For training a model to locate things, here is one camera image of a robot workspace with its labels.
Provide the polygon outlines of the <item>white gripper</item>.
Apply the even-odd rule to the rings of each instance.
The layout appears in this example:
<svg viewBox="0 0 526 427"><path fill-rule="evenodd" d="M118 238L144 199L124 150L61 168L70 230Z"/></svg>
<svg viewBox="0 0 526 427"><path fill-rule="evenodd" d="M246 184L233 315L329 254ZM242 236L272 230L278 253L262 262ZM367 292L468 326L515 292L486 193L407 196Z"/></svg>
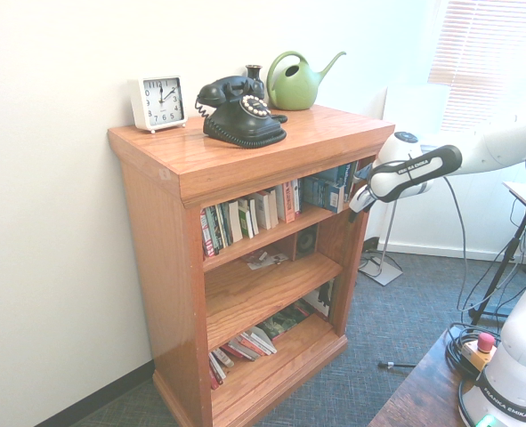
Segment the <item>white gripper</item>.
<svg viewBox="0 0 526 427"><path fill-rule="evenodd" d="M368 185L359 188L349 202L349 223L354 223L358 213L367 211L376 201L377 198Z"/></svg>

